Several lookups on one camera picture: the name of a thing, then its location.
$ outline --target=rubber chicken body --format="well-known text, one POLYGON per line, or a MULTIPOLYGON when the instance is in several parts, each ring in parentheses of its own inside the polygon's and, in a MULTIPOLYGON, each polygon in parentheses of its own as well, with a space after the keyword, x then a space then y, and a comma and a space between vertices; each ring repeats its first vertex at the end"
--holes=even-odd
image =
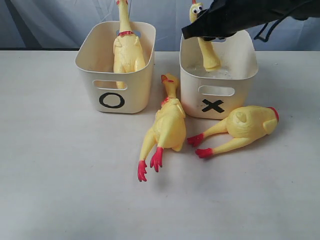
POLYGON ((176 96, 179 80, 167 73, 161 76, 161 81, 165 86, 167 98, 162 102, 161 109, 156 112, 153 126, 147 131, 143 140, 138 164, 138 180, 140 182, 147 181, 145 177, 147 173, 146 158, 154 145, 157 144, 157 148, 150 161, 150 168, 154 167, 158 172, 159 167, 162 167, 164 149, 173 149, 179 152, 187 135, 186 114, 176 96))
MULTIPOLYGON (((119 34, 113 43, 114 73, 133 73, 146 66, 139 37, 132 32, 128 13, 128 2, 116 0, 119 8, 119 34)), ((116 82, 118 89, 124 89, 123 81, 116 82)))
MULTIPOLYGON (((197 14, 204 8, 201 2, 196 3, 192 0, 192 6, 189 12, 190 22, 193 23, 197 19, 197 14)), ((203 57, 203 67, 207 72, 212 72, 221 67, 221 61, 215 53, 214 47, 210 41, 205 41, 203 38, 198 37, 199 47, 203 57)))
POLYGON ((270 135, 277 127, 279 115, 273 107, 244 106, 233 110, 228 117, 218 122, 205 132, 190 137, 188 143, 197 147, 205 138, 229 133, 233 139, 221 146, 207 149, 197 149, 199 158, 208 158, 247 146, 254 141, 270 135))

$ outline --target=white table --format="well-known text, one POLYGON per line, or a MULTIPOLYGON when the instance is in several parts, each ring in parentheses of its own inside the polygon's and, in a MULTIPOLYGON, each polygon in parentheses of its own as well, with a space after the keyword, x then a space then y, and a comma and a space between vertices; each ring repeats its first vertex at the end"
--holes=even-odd
MULTIPOLYGON (((133 115, 93 109, 76 54, 0 51, 1 240, 319 239, 320 52, 257 52, 246 103, 277 108, 276 131, 207 161, 167 150, 147 182, 139 153, 179 54, 156 53, 149 105, 133 115)), ((187 117, 187 135, 216 122, 187 117)))

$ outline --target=yellow rubber chicken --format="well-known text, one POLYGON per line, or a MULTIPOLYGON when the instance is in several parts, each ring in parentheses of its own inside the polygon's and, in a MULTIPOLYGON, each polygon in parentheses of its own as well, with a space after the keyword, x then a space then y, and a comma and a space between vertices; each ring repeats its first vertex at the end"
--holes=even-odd
POLYGON ((254 141, 270 135, 277 127, 279 115, 273 107, 244 106, 233 110, 228 117, 205 132, 190 137, 188 143, 197 147, 205 138, 219 133, 229 133, 233 139, 221 146, 197 149, 199 158, 208 158, 242 148, 254 141))
MULTIPOLYGON (((197 14, 202 11, 204 5, 196 0, 192 0, 192 6, 189 12, 190 22, 193 23, 197 20, 197 14)), ((203 38, 198 37, 199 47, 201 49, 202 57, 203 57, 203 67, 207 72, 212 72, 221 67, 221 61, 216 54, 214 47, 210 41, 205 41, 203 38)))
MULTIPOLYGON (((116 0, 119 8, 119 34, 113 43, 114 73, 133 73, 146 66, 139 37, 132 32, 128 13, 128 1, 116 0)), ((118 89, 124 89, 123 81, 116 82, 118 89)))
POLYGON ((154 167, 155 171, 158 172, 159 167, 162 167, 164 149, 173 149, 179 152, 187 135, 186 114, 176 96, 179 80, 167 73, 161 76, 161 81, 164 84, 167 98, 161 103, 161 109, 155 114, 153 126, 147 131, 143 140, 138 164, 138 179, 140 182, 147 181, 145 177, 147 173, 146 158, 154 145, 157 144, 157 148, 150 161, 150 168, 154 167))

